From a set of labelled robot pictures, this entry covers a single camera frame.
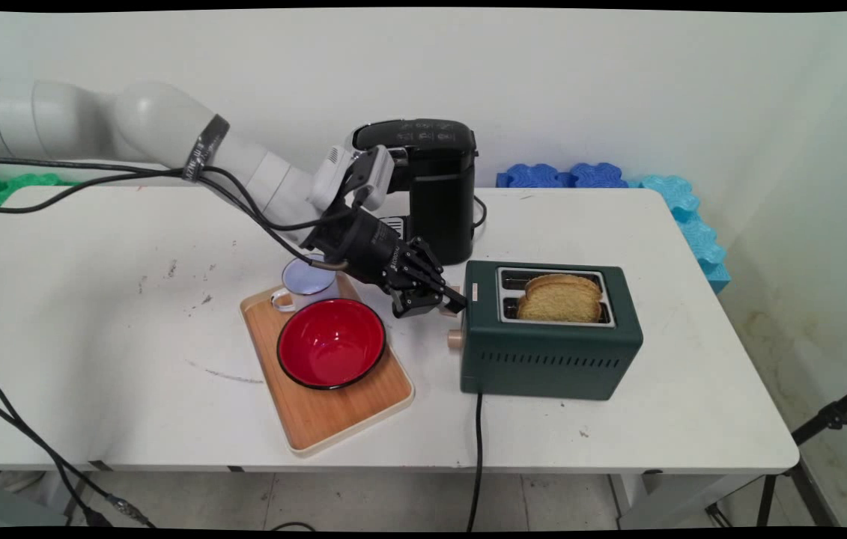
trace table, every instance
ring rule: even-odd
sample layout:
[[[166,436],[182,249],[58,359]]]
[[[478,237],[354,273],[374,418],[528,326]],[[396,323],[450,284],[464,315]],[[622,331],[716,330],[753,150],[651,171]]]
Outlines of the table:
[[[8,206],[60,187],[28,187]],[[662,526],[799,458],[717,297],[659,194],[478,189],[472,259],[619,266],[643,328],[606,402],[485,396],[486,472],[616,475],[622,528]],[[407,212],[405,193],[378,215]],[[318,471],[471,469],[474,395],[460,392],[458,321],[384,320],[416,385],[403,412],[299,458],[286,442],[238,306],[279,283],[290,255],[198,187],[94,187],[0,215],[0,383],[78,468]],[[451,284],[464,265],[447,266]],[[0,469],[53,463],[0,419]],[[639,474],[673,474],[646,494]]]

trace black cable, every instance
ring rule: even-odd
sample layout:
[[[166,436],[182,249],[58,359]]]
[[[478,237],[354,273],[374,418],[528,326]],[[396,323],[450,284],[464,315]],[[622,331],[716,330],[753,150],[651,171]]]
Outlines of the black cable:
[[[480,207],[482,208],[482,210],[484,210],[482,211],[482,215],[480,215],[480,221],[474,222],[473,224],[473,229],[475,230],[477,226],[484,224],[484,221],[486,221],[486,204],[483,204],[481,199],[477,197],[477,195],[474,195],[473,199],[474,201],[477,201],[477,204],[480,204]]]
[[[126,166],[126,165],[113,165],[113,164],[108,164],[108,163],[72,163],[72,162],[68,162],[68,161],[46,161],[46,160],[42,160],[42,159],[20,159],[20,158],[16,158],[16,157],[0,157],[0,164],[29,165],[29,166],[35,166],[35,167],[51,167],[51,168],[92,168],[92,170],[97,170],[97,168],[98,168],[99,170],[126,171],[127,173],[132,173],[132,174],[114,175],[114,177],[94,178],[94,180],[85,181],[83,183],[80,183],[78,185],[70,187],[67,190],[64,190],[63,192],[55,195],[55,197],[53,197],[53,198],[47,199],[47,201],[42,202],[42,204],[36,204],[34,206],[28,206],[28,207],[25,207],[25,208],[1,208],[0,207],[0,213],[9,213],[9,214],[25,214],[25,213],[32,213],[32,212],[35,212],[35,211],[40,211],[43,208],[47,208],[47,206],[49,206],[51,204],[56,204],[56,202],[60,201],[63,198],[70,197],[70,195],[73,195],[77,191],[80,191],[84,188],[91,187],[91,186],[94,186],[94,185],[100,185],[102,183],[109,183],[109,182],[112,182],[112,181],[122,181],[122,180],[141,180],[142,178],[146,178],[146,177],[180,177],[180,175],[183,173],[182,168],[170,168],[170,170],[166,170],[166,171],[156,171],[156,170],[153,170],[152,168],[131,167],[131,166]],[[320,219],[314,219],[314,221],[301,222],[300,224],[296,224],[296,225],[276,225],[276,224],[273,224],[273,222],[270,222],[269,219],[267,219],[263,216],[263,213],[260,211],[260,208],[258,207],[258,205],[256,205],[256,202],[253,201],[253,198],[251,197],[249,192],[246,191],[246,188],[244,187],[244,185],[242,183],[240,183],[240,180],[238,180],[233,174],[229,173],[229,171],[224,170],[224,168],[219,168],[219,167],[204,167],[204,171],[211,171],[211,173],[221,174],[223,177],[227,177],[228,180],[230,180],[234,184],[234,186],[237,188],[237,191],[240,192],[242,197],[244,197],[246,199],[246,202],[248,202],[249,207],[246,206],[245,204],[243,204],[243,202],[241,202],[239,198],[236,198],[234,194],[232,194],[228,190],[225,190],[224,188],[222,188],[220,184],[218,184],[214,181],[208,180],[208,178],[206,178],[206,177],[197,178],[198,183],[204,184],[205,186],[214,189],[215,191],[217,191],[221,195],[224,195],[224,197],[227,198],[232,204],[237,206],[244,213],[246,213],[246,215],[251,217],[253,219],[253,221],[255,221],[256,224],[258,224],[260,226],[260,228],[263,228],[264,231],[267,232],[268,235],[270,235],[270,238],[273,238],[277,243],[279,243],[280,246],[282,246],[283,249],[286,249],[287,252],[290,252],[291,255],[293,255],[294,257],[297,257],[297,259],[302,260],[304,263],[307,263],[308,266],[323,267],[323,269],[325,269],[325,270],[343,270],[343,269],[345,269],[345,263],[344,264],[328,264],[328,263],[318,262],[318,261],[315,261],[311,258],[308,258],[307,256],[303,255],[303,253],[300,253],[296,249],[293,249],[292,246],[289,245],[289,243],[286,243],[286,241],[284,241],[283,238],[280,238],[280,236],[277,235],[275,232],[273,232],[273,230],[290,231],[290,230],[299,230],[299,229],[303,229],[303,228],[310,228],[310,226],[323,225],[323,224],[326,224],[327,222],[338,221],[338,219],[343,219],[343,218],[347,217],[348,215],[350,215],[351,212],[341,212],[340,214],[337,214],[337,215],[333,215],[333,216],[330,216],[330,217],[323,217],[323,218],[320,218]]]
[[[290,526],[300,526],[300,528],[309,529],[311,532],[317,531],[316,529],[313,528],[313,526],[310,526],[306,522],[288,522],[288,523],[281,524],[280,526],[276,526],[275,528],[271,528],[270,531],[276,532],[276,530],[280,530],[280,529],[283,529],[283,528],[290,528]]]
[[[50,457],[53,458],[53,460],[60,460],[61,464],[63,464],[64,467],[67,468],[67,470],[70,470],[71,473],[77,475],[77,477],[80,478],[81,481],[84,481],[87,485],[90,485],[90,487],[94,489],[94,491],[97,491],[97,494],[103,496],[104,498],[107,498],[109,496],[109,492],[105,491],[103,488],[100,488],[99,485],[91,481],[91,479],[88,478],[87,475],[84,475],[83,472],[81,472],[77,468],[74,468],[73,465],[70,465],[70,463],[68,463],[67,460],[61,457],[60,454],[57,453],[57,451],[54,451],[53,448],[47,445],[47,443],[43,441],[43,438],[38,436],[37,433],[35,433],[34,430],[30,428],[30,425],[27,425],[25,420],[23,420],[23,418],[20,417],[18,413],[16,413],[16,410],[13,409],[13,406],[11,406],[10,400],[7,398],[7,395],[5,395],[4,392],[1,390],[1,386],[0,399],[4,407],[6,407],[6,409],[10,410],[11,412],[11,414],[8,415],[4,410],[0,409],[0,416],[3,420],[15,427],[18,427],[18,430],[20,430],[20,432],[26,434],[26,436],[29,437],[30,440],[33,440],[34,443],[39,445],[44,451],[47,451],[47,454],[50,454]]]
[[[53,168],[91,168],[91,170],[111,170],[111,171],[126,171],[127,173],[139,174],[139,175],[127,175],[126,177],[105,177],[105,178],[95,178],[95,180],[87,180],[77,185],[74,185],[70,189],[61,192],[57,195],[57,197],[47,199],[47,201],[42,202],[42,204],[37,204],[34,206],[29,206],[26,208],[0,208],[0,213],[30,213],[42,210],[46,208],[50,204],[54,204],[57,201],[60,201],[61,198],[70,197],[70,195],[84,189],[85,187],[91,187],[92,185],[98,185],[101,183],[108,183],[111,181],[122,181],[122,180],[140,180],[140,178],[146,177],[180,177],[183,173],[183,168],[170,168],[166,171],[157,171],[153,168],[140,168],[140,167],[129,167],[125,165],[112,165],[108,163],[72,163],[68,161],[46,161],[42,159],[19,159],[16,157],[0,157],[0,164],[5,165],[29,165],[34,167],[53,167]],[[246,191],[246,187],[237,179],[233,174],[229,173],[229,171],[224,170],[224,168],[219,167],[204,167],[204,171],[210,171],[210,173],[221,174],[223,177],[227,177],[230,180],[234,187],[240,192],[243,198],[249,202],[251,205],[251,209],[253,213],[258,215],[260,221],[264,222],[266,226],[272,228],[273,230],[279,230],[281,232],[293,231],[293,230],[301,230],[304,228],[310,228],[311,226],[323,225],[327,222],[338,221],[339,219],[343,219],[347,217],[350,212],[342,212],[337,215],[331,215],[330,217],[321,217],[319,219],[313,219],[313,221],[307,222],[298,222],[296,225],[277,225],[275,222],[269,221],[269,219],[263,217],[263,212],[260,211],[256,202],[253,201],[253,197],[249,195],[249,192]]]
[[[706,514],[710,517],[710,520],[715,522],[715,524],[717,524],[720,528],[732,528],[732,523],[729,522],[729,519],[723,514],[720,506],[716,504],[707,505]]]
[[[115,508],[118,509],[118,511],[120,511],[121,513],[129,516],[129,518],[132,518],[142,524],[145,524],[146,526],[148,526],[148,528],[156,528],[156,526],[154,526],[154,524],[150,522],[150,519],[140,513],[139,509],[136,508],[136,506],[133,506],[132,504],[127,502],[126,499],[115,497],[111,493],[99,487],[99,485],[91,481],[91,479],[88,478],[87,475],[84,475],[80,470],[74,468],[73,465],[71,465],[67,462],[67,460],[61,457],[60,454],[57,453],[57,451],[54,451],[53,448],[47,445],[47,443],[43,441],[43,438],[38,436],[37,433],[34,432],[34,430],[31,429],[29,425],[27,425],[25,420],[20,417],[19,413],[16,412],[15,409],[13,409],[13,405],[10,404],[10,400],[7,398],[7,395],[4,394],[3,390],[1,389],[1,386],[0,399],[6,409],[8,409],[8,412],[5,412],[4,410],[0,409],[1,419],[11,424],[13,427],[19,430],[20,433],[25,434],[27,437],[30,438],[30,440],[33,440],[34,443],[37,444],[37,446],[40,446],[44,451],[46,451],[47,454],[49,454],[51,460],[54,461],[54,465],[57,467],[58,472],[60,472],[61,474],[61,482],[63,482],[64,487],[67,488],[67,491],[70,491],[70,495],[73,496],[74,501],[77,503],[77,505],[80,506],[82,511],[84,511],[84,515],[85,517],[87,517],[88,524],[90,524],[91,526],[111,526],[111,524],[109,524],[107,519],[102,514],[97,511],[94,511],[94,509],[89,508],[83,502],[83,499],[81,499],[80,496],[77,494],[76,489],[74,489],[73,485],[70,484],[70,479],[67,477],[67,474],[64,473],[64,468],[67,468],[67,470],[70,470],[71,473],[77,475],[77,477],[81,478],[81,480],[84,481],[87,485],[90,485],[90,487],[94,489],[94,491],[97,491],[97,493],[104,497],[104,499],[107,499],[107,502],[109,502],[109,504],[111,505],[114,505]]]
[[[473,482],[473,502],[470,504],[470,520],[467,532],[473,532],[473,520],[477,518],[477,502],[480,501],[480,480],[482,478],[482,428],[481,428],[482,392],[477,394],[477,477]]]
[[[46,201],[41,202],[40,204],[34,204],[33,206],[25,206],[23,208],[5,208],[0,207],[0,213],[12,213],[12,214],[23,214],[23,213],[33,213],[36,211],[43,210],[50,206],[51,204],[57,204],[57,202],[61,201],[61,199],[70,197],[74,193],[78,191],[83,191],[88,187],[92,187],[94,185],[100,185],[102,183],[109,183],[112,181],[123,181],[123,180],[140,180],[140,178],[146,177],[162,177],[165,175],[166,177],[173,177],[174,173],[180,175],[183,171],[182,168],[175,168],[171,171],[150,171],[150,173],[132,173],[132,174],[118,174],[118,175],[107,175],[107,177],[97,177],[93,180],[87,180],[82,183],[78,183],[77,185],[73,185],[64,189],[64,191],[60,191],[60,193],[53,195],[51,198],[47,198]]]

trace toasted bread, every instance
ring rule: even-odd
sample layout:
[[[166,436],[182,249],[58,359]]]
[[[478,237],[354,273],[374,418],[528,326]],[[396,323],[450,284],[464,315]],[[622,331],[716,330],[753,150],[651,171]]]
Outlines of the toasted bread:
[[[595,322],[600,320],[600,298],[600,288],[593,281],[565,274],[544,275],[526,284],[526,296],[519,299],[516,315],[520,320]]]
[[[532,294],[537,287],[553,284],[577,285],[581,287],[590,287],[596,294],[600,294],[600,286],[585,277],[576,275],[567,275],[566,273],[551,273],[549,275],[541,275],[534,279],[530,279],[523,289],[526,294]]]

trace light blue foam block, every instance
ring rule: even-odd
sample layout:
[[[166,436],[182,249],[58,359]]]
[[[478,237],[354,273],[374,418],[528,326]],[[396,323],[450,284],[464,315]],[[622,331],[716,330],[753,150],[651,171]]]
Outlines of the light blue foam block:
[[[710,287],[713,287],[714,293],[720,293],[730,281],[729,272],[722,264],[715,265],[713,269],[705,273],[706,280],[710,282]]]
[[[699,261],[703,272],[721,264],[726,258],[726,250],[717,245],[717,232],[705,224],[697,212],[691,212],[687,221],[677,221],[676,224],[683,232],[686,243],[690,243],[690,249],[693,249],[693,255]]]
[[[682,177],[678,177],[678,175],[670,175],[669,177],[648,175],[648,177],[643,178],[640,185],[645,189],[652,189],[663,195],[663,199],[665,199],[667,206],[670,206],[670,212],[673,212],[673,218],[676,221],[687,221],[691,214],[699,208],[699,198],[691,193],[693,185],[689,181],[683,180]]]

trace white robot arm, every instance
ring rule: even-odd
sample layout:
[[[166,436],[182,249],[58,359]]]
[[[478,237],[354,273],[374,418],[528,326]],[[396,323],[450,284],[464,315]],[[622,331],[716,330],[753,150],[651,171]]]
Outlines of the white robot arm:
[[[161,82],[136,83],[111,95],[60,82],[0,79],[0,157],[109,159],[183,168],[214,117],[191,96]],[[447,296],[453,311],[464,307],[465,298],[444,290],[443,268],[425,242],[414,238],[404,243],[364,211],[379,207],[389,187],[393,160],[385,147],[365,153],[331,147],[316,177],[311,177],[231,131],[205,164],[233,174],[264,218],[280,225],[347,209],[342,185],[353,171],[360,178],[353,190],[360,194],[362,208],[331,225],[279,234],[304,249],[323,249],[330,262],[347,262],[345,272],[392,294],[397,317],[418,314],[403,306],[410,298],[432,298],[434,293]],[[210,171],[205,175],[241,198],[231,182]]]
[[[161,82],[140,82],[109,95],[60,82],[0,79],[0,156],[180,168],[213,116],[191,96]],[[313,221],[325,209],[307,202],[310,174],[239,133],[228,133],[208,164],[235,175],[270,221]],[[239,197],[228,181],[218,183]],[[300,245],[310,232],[282,235]]]

